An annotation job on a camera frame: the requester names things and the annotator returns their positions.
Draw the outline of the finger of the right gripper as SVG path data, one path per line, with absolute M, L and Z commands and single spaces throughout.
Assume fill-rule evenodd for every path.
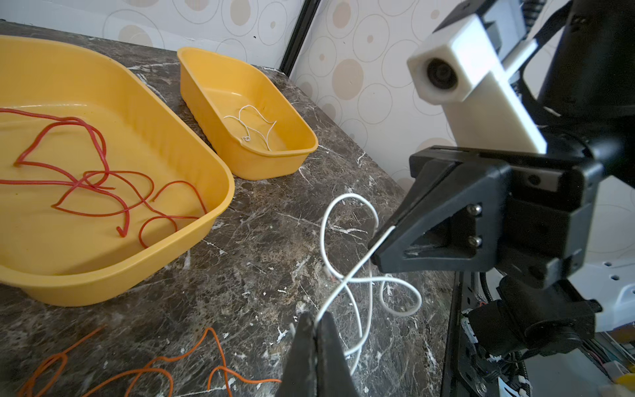
M 383 226 L 372 262 L 385 274 L 489 271 L 498 256 L 512 170 L 500 160 L 424 158 Z

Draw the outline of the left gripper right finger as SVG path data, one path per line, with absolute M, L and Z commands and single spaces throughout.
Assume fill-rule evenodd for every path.
M 330 312 L 317 323 L 317 396 L 358 396 Z

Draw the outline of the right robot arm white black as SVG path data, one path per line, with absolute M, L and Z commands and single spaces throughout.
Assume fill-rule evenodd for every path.
M 383 273 L 452 271 L 441 391 L 529 396 L 527 359 L 634 319 L 634 267 L 585 261 L 595 201 L 634 183 L 634 4 L 464 1 L 408 58 L 456 141 L 370 242 Z

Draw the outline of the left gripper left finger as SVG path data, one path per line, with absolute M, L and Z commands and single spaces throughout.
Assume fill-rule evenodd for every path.
M 276 397 L 317 395 L 316 352 L 314 318 L 305 313 L 299 317 Z

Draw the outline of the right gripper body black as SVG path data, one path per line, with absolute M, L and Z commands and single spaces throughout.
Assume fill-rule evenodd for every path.
M 585 157 L 431 147 L 410 157 L 414 180 L 416 163 L 424 158 L 500 160 L 511 167 L 493 268 L 532 288 L 546 289 L 582 267 L 595 198 L 605 174 L 600 162 Z

